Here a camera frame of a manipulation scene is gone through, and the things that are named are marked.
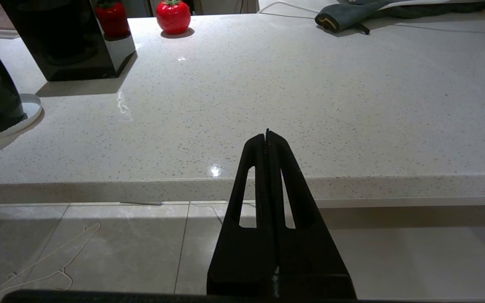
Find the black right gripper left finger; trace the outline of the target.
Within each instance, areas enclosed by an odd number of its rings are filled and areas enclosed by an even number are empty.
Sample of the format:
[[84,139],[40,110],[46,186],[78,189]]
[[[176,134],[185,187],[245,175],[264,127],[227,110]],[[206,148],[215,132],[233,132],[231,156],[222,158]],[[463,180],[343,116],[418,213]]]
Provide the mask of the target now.
[[[265,138],[258,134],[243,148],[221,232],[207,273],[207,294],[266,296],[277,268],[274,227],[264,165]],[[255,169],[256,226],[240,225],[248,171]]]

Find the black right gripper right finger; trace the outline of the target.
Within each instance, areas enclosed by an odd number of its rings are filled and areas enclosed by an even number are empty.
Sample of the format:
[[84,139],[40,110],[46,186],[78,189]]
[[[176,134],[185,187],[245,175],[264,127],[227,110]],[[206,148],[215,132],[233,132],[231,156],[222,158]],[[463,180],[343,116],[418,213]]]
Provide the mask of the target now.
[[288,142],[271,130],[267,164],[279,296],[356,299],[350,274]]

